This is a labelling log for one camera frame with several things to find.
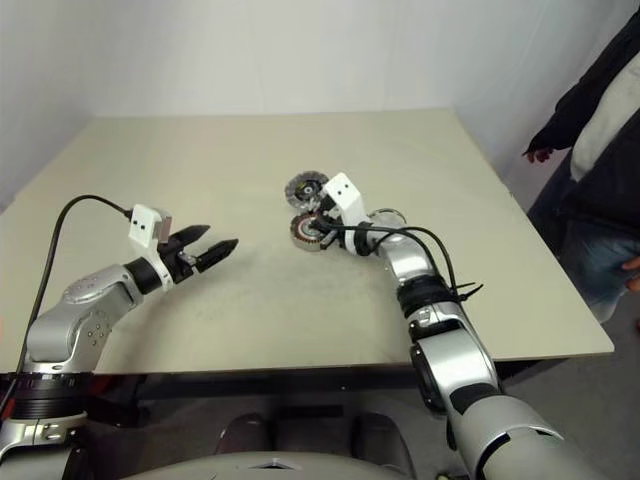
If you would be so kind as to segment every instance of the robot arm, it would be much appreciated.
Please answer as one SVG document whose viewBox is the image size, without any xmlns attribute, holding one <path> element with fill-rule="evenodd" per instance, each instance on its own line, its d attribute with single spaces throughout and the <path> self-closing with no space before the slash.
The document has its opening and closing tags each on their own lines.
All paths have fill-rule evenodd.
<svg viewBox="0 0 640 480">
<path fill-rule="evenodd" d="M 192 256 L 184 248 L 209 226 L 194 225 L 169 235 L 170 224 L 165 212 L 136 205 L 129 238 L 140 257 L 76 281 L 57 305 L 33 322 L 13 412 L 0 429 L 0 476 L 7 453 L 17 447 L 57 446 L 63 457 L 70 455 L 67 445 L 86 423 L 84 402 L 91 372 L 113 326 L 140 305 L 144 295 L 161 287 L 171 289 L 194 269 L 204 272 L 238 244 L 225 240 Z M 52 472 L 52 478 L 59 477 Z"/>
<path fill-rule="evenodd" d="M 237 240 L 216 244 L 199 257 L 184 252 L 209 229 L 193 225 L 169 235 L 171 217 L 136 205 L 129 239 L 140 258 L 112 265 L 69 286 L 51 310 L 41 314 L 27 333 L 24 372 L 63 374 L 92 372 L 113 326 L 140 305 L 144 295 L 203 272 L 226 258 Z"/>
<path fill-rule="evenodd" d="M 367 215 L 360 192 L 342 173 L 320 187 L 307 181 L 322 177 L 305 172 L 286 189 L 290 203 L 304 211 L 292 222 L 294 241 L 321 250 L 327 237 L 337 238 L 353 255 L 376 253 L 384 260 L 408 322 L 425 404 L 446 414 L 449 446 L 471 477 L 604 479 L 528 404 L 502 392 L 456 289 L 446 285 L 431 255 L 403 235 L 402 215 L 389 209 Z M 390 228 L 397 233 L 387 233 Z"/>
</svg>

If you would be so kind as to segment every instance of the white wall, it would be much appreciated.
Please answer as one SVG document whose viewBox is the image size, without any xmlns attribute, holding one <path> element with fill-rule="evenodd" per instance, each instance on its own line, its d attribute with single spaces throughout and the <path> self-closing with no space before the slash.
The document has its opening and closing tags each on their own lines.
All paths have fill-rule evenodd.
<svg viewBox="0 0 640 480">
<path fill-rule="evenodd" d="M 0 0 L 0 212 L 90 118 L 93 0 Z"/>
<path fill-rule="evenodd" d="M 593 45 L 637 0 L 0 2 L 1 203 L 89 112 L 454 106 L 511 179 Z"/>
<path fill-rule="evenodd" d="M 94 107 L 138 116 L 455 106 L 505 175 L 631 4 L 116 0 Z"/>
</svg>

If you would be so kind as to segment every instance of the person's hand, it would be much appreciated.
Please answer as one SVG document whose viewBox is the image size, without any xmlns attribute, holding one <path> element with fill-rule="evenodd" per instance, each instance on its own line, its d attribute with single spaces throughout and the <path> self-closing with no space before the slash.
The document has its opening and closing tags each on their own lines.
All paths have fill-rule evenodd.
<svg viewBox="0 0 640 480">
<path fill-rule="evenodd" d="M 541 148 L 534 152 L 527 152 L 527 158 L 529 163 L 534 163 L 536 160 L 540 163 L 544 163 L 549 160 L 549 157 L 553 153 L 553 148 Z"/>
<path fill-rule="evenodd" d="M 622 264 L 623 270 L 638 270 L 638 276 L 627 282 L 627 288 L 632 292 L 640 292 L 640 257 L 632 258 Z"/>
</svg>

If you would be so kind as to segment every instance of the person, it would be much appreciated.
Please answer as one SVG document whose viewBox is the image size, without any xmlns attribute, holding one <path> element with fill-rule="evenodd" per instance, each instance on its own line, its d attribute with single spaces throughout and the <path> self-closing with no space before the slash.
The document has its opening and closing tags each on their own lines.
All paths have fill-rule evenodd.
<svg viewBox="0 0 640 480">
<path fill-rule="evenodd" d="M 528 215 L 604 322 L 626 291 L 640 292 L 640 10 L 560 99 L 525 155 L 543 163 L 567 148 Z"/>
</svg>

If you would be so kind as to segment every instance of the dark jacket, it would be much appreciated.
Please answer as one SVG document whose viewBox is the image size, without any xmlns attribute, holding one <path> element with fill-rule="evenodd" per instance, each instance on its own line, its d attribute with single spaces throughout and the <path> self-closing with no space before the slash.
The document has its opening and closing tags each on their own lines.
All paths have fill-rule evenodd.
<svg viewBox="0 0 640 480">
<path fill-rule="evenodd" d="M 640 51 L 640 10 L 607 45 L 531 140 L 527 152 L 573 146 L 600 99 L 622 68 Z M 581 219 L 640 235 L 640 110 L 620 129 L 593 169 L 565 197 L 560 210 Z"/>
</svg>

